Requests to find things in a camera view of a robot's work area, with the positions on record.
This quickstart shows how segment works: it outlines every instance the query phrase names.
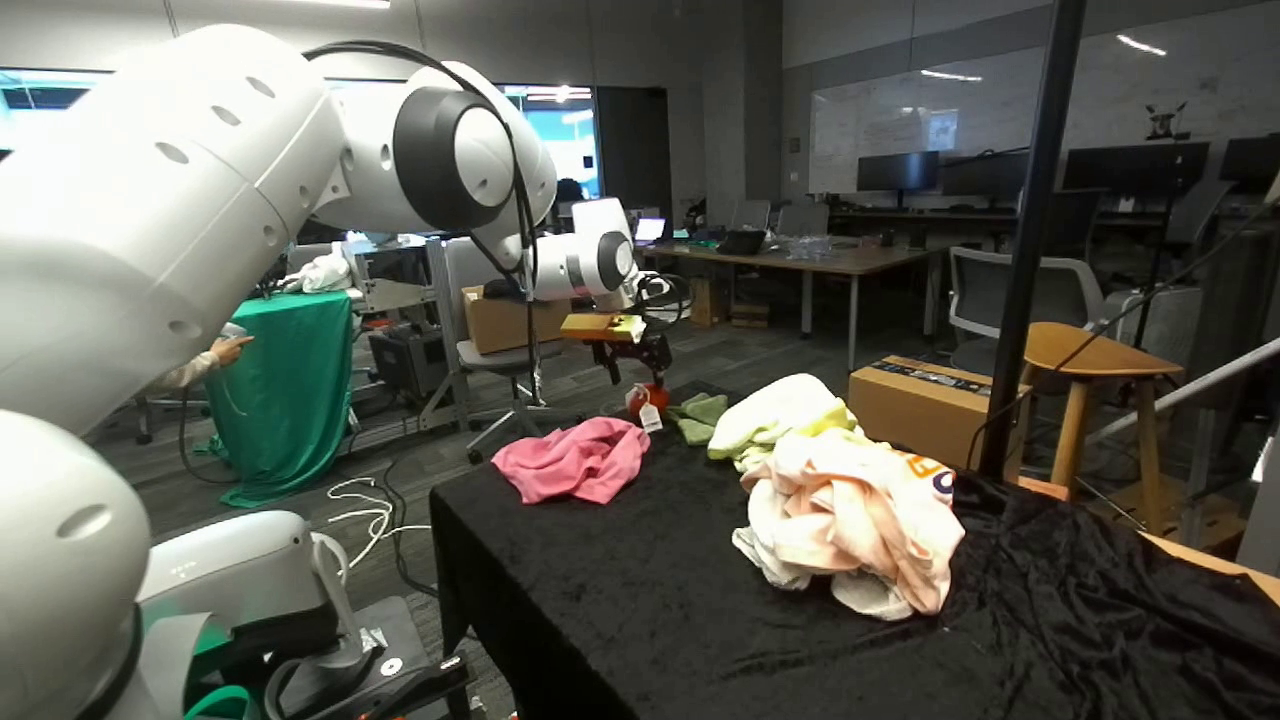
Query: pink cloth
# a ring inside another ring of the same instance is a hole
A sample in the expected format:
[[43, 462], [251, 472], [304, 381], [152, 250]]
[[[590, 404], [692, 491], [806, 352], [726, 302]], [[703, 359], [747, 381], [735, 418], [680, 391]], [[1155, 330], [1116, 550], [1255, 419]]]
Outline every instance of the pink cloth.
[[647, 431], [632, 419], [590, 418], [548, 435], [504, 446], [493, 466], [515, 486], [522, 504], [582, 495], [607, 504], [642, 478]]

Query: black cloth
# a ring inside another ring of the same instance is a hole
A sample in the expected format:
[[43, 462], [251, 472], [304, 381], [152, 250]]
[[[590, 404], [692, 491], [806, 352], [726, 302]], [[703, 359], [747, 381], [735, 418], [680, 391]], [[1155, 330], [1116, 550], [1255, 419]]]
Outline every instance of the black cloth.
[[523, 717], [1280, 717], [1280, 613], [1132, 529], [966, 510], [927, 622], [778, 591], [729, 532], [729, 466], [660, 447], [607, 510], [522, 510], [493, 470], [432, 491], [445, 644], [477, 627]]

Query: wooden stool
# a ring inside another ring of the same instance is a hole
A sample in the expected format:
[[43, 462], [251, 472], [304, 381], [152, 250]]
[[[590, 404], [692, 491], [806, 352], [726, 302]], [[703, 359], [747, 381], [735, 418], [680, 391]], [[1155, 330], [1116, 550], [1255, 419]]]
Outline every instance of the wooden stool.
[[1040, 322], [1030, 330], [1025, 375], [1049, 374], [1074, 381], [1065, 424], [1054, 453], [1054, 486], [1075, 495], [1075, 472], [1083, 466], [1083, 424], [1094, 389], [1103, 381], [1123, 381], [1136, 389], [1136, 431], [1139, 431], [1139, 525], [1152, 522], [1160, 501], [1160, 431], [1155, 431], [1155, 391], [1152, 381], [1177, 375], [1179, 367], [1164, 356], [1094, 337], [1075, 323]]

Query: cardboard box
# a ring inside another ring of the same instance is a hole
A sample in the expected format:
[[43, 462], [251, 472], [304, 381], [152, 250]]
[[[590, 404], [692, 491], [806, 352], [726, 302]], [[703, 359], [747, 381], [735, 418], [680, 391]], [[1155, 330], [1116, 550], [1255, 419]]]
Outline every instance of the cardboard box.
[[[993, 375], [884, 356], [848, 375], [848, 410], [872, 439], [937, 458], [957, 472], [977, 472], [986, 453]], [[1021, 466], [1025, 404], [1012, 410], [1007, 466]]]
[[[477, 287], [465, 287], [465, 317], [468, 317], [468, 337], [480, 356], [530, 350], [523, 306], [487, 302], [486, 287], [477, 286]], [[569, 302], [565, 306], [534, 306], [534, 341], [537, 344], [560, 341], [565, 317], [569, 317]]]

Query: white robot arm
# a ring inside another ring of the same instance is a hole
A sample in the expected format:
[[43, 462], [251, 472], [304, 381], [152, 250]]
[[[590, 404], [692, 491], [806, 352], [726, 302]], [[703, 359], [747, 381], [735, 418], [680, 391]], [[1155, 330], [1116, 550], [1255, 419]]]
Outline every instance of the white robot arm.
[[101, 709], [135, 658], [142, 588], [174, 605], [209, 591], [209, 576], [184, 586], [193, 543], [152, 551], [143, 510], [76, 435], [209, 350], [314, 217], [468, 231], [542, 291], [638, 287], [628, 250], [601, 258], [601, 236], [548, 242], [548, 266], [530, 266], [552, 182], [480, 74], [430, 65], [394, 103], [339, 109], [314, 62], [251, 29], [135, 55], [15, 148], [0, 163], [0, 472], [15, 491], [0, 665], [28, 671], [4, 671], [0, 717]]

